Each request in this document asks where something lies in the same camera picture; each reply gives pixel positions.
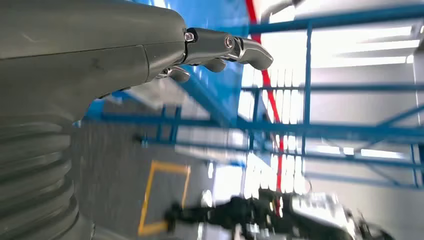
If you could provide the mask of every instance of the black machine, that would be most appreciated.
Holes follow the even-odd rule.
[[[215,207],[174,204],[166,213],[169,230],[177,221],[206,222],[227,230],[241,226],[246,240],[394,240],[363,217],[354,219],[337,197],[326,193],[281,193],[259,189],[259,199],[233,197]]]

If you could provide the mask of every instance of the blue shelving rack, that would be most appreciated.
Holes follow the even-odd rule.
[[[319,17],[311,17],[304,19],[297,19],[288,22],[279,22],[272,24],[258,24],[250,26],[241,26],[241,28],[248,27],[250,34],[262,34],[282,31],[306,30],[306,69],[305,69],[305,83],[299,87],[243,87],[241,90],[250,92],[255,99],[253,108],[252,121],[247,121],[238,117],[234,122],[222,122],[220,119],[191,119],[181,117],[181,108],[177,108],[174,116],[167,116],[165,108],[161,115],[140,115],[137,113],[132,114],[117,114],[107,113],[101,110],[96,104],[93,104],[91,110],[88,111],[84,121],[99,121],[108,123],[119,124],[141,124],[141,125],[156,125],[156,137],[143,139],[144,143],[167,145],[167,146],[191,146],[199,148],[210,148],[217,150],[228,150],[242,153],[251,152],[264,152],[273,155],[288,155],[300,156],[302,160],[307,161],[324,161],[334,163],[349,163],[359,164],[365,166],[376,167],[391,167],[410,170],[412,173],[413,183],[399,183],[395,181],[383,181],[364,179],[357,177],[347,177],[339,175],[329,175],[313,172],[304,172],[306,178],[319,178],[333,181],[344,181],[360,184],[369,184],[381,187],[404,188],[411,190],[424,190],[424,186],[417,179],[417,172],[424,171],[424,164],[417,163],[414,154],[414,146],[424,143],[424,128],[421,126],[415,127],[396,127],[395,123],[404,120],[408,117],[416,115],[424,110],[424,105],[409,109],[401,112],[390,119],[381,122],[378,125],[352,125],[352,124],[315,124],[310,121],[311,110],[311,93],[312,92],[379,92],[379,93],[405,93],[405,92],[422,92],[424,91],[424,84],[311,84],[311,38],[312,32],[315,29],[347,26],[356,24],[376,23],[384,21],[395,21],[405,19],[416,19],[424,17],[424,4],[404,5],[400,7],[392,7],[378,10],[365,10],[352,13],[343,13],[337,15],[327,15]],[[233,32],[234,28],[228,28],[226,31]],[[257,111],[259,105],[259,94],[263,90],[299,90],[304,93],[304,106],[303,106],[303,122],[301,124],[282,124],[264,122],[257,118]],[[168,138],[161,138],[161,129],[163,125],[171,126],[170,135]],[[190,141],[178,141],[177,132],[178,127],[201,127],[201,128],[215,128],[215,129],[238,129],[242,130],[246,136],[249,136],[249,141],[246,147],[228,146],[221,144],[203,144]],[[302,139],[301,151],[299,152],[281,152],[273,149],[267,149],[262,144],[255,144],[256,140],[254,133],[274,133],[280,136],[298,136]],[[306,149],[306,141],[308,139],[328,139],[328,140],[349,140],[349,141],[367,141],[368,146],[372,146],[378,142],[384,141],[387,143],[395,143],[401,145],[410,145],[410,158],[406,160],[393,160],[385,158],[365,158],[357,155],[330,155],[308,153]]]

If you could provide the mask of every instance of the concrete floor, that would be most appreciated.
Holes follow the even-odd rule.
[[[106,104],[105,110],[152,113],[131,102]],[[213,189],[208,166],[170,147],[142,148],[134,134],[156,131],[152,126],[103,123],[83,123],[74,130],[67,154],[81,213],[129,239],[197,240],[197,225],[179,224],[174,235],[167,234],[163,215],[172,202],[197,205],[202,191]]]

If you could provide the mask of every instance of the gray robot arm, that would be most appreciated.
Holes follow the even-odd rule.
[[[94,99],[157,77],[184,81],[181,64],[272,62],[248,39],[125,1],[2,0],[0,33],[0,239],[91,238],[62,151]]]

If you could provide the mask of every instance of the yellow floor marking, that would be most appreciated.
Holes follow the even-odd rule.
[[[167,229],[167,223],[164,221],[145,224],[147,209],[149,205],[149,197],[150,197],[150,192],[152,190],[152,183],[153,183],[153,177],[155,175],[155,171],[185,174],[184,191],[182,193],[181,205],[184,206],[186,202],[187,189],[189,187],[189,181],[190,181],[190,166],[178,165],[178,164],[167,163],[167,162],[159,162],[159,161],[153,160],[151,162],[150,172],[147,179],[147,186],[146,186],[146,191],[144,194],[143,206],[141,207],[140,224],[138,225],[139,236],[155,234]]]

